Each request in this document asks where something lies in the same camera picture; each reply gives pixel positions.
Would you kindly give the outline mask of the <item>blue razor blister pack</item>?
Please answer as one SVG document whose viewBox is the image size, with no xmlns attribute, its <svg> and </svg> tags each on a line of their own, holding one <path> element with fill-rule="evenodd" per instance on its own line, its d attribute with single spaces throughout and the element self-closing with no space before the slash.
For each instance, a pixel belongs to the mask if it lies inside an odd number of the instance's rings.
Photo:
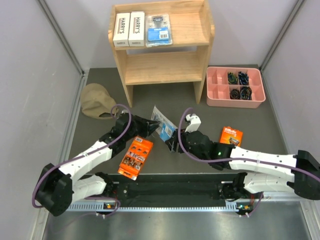
<svg viewBox="0 0 320 240">
<path fill-rule="evenodd" d="M 145 17 L 145 46 L 147 48 L 173 44 L 170 16 L 168 14 Z"/>
<path fill-rule="evenodd" d="M 156 106 L 153 107 L 151 120 L 159 122 L 156 132 L 163 142 L 169 140 L 178 128 Z"/>
</svg>

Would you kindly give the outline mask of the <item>orange razor blade cartridge box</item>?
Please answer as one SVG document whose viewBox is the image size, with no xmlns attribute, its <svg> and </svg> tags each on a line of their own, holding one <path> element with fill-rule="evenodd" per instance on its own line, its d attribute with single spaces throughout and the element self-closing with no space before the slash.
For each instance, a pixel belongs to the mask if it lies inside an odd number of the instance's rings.
<svg viewBox="0 0 320 240">
<path fill-rule="evenodd" d="M 120 175 L 135 181 L 140 174 L 153 145 L 154 144 L 149 140 L 140 136 L 135 137 L 119 164 L 117 172 Z"/>
</svg>

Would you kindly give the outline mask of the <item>orange Gillette razor box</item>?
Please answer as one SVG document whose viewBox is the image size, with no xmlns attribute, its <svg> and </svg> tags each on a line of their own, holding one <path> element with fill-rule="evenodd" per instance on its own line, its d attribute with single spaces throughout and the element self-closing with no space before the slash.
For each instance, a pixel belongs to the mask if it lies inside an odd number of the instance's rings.
<svg viewBox="0 0 320 240">
<path fill-rule="evenodd" d="M 219 142 L 240 147 L 242 143 L 243 132 L 230 126 L 224 126 L 221 132 Z"/>
</svg>

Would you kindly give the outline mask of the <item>white Harry's box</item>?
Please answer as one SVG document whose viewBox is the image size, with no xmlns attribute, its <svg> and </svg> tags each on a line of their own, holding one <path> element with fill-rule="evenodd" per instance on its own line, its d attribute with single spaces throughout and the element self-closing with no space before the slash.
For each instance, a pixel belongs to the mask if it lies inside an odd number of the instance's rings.
<svg viewBox="0 0 320 240">
<path fill-rule="evenodd" d="M 116 48 L 129 46 L 130 16 L 129 12 L 116 14 L 113 33 L 113 44 Z"/>
<path fill-rule="evenodd" d="M 130 14 L 128 43 L 130 47 L 145 45 L 145 13 L 143 11 L 133 11 Z"/>
</svg>

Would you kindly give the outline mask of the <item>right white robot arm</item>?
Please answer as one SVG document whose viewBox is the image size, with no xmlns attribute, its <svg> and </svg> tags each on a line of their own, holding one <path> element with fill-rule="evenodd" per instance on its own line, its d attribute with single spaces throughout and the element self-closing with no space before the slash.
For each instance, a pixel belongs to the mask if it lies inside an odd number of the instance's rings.
<svg viewBox="0 0 320 240">
<path fill-rule="evenodd" d="M 294 192 L 297 196 L 320 199 L 320 164 L 305 150 L 297 154 L 270 154 L 232 144 L 213 142 L 200 131 L 176 129 L 165 141 L 169 150 L 209 164 L 216 170 L 238 170 L 233 192 L 239 198 L 260 192 Z"/>
</svg>

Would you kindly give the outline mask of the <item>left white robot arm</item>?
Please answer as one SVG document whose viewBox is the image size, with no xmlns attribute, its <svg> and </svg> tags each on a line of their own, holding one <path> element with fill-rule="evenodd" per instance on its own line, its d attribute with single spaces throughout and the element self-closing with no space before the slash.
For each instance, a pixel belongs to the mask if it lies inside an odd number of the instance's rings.
<svg viewBox="0 0 320 240">
<path fill-rule="evenodd" d="M 107 176 L 97 173 L 83 178 L 96 166 L 111 160 L 126 148 L 131 139 L 150 136 L 160 125 L 128 112 L 117 118 L 109 132 L 100 137 L 91 147 L 75 158 L 58 165 L 47 164 L 41 171 L 34 192 L 33 202 L 48 210 L 53 216 L 63 214 L 71 204 L 92 195 L 109 198 L 114 187 Z"/>
</svg>

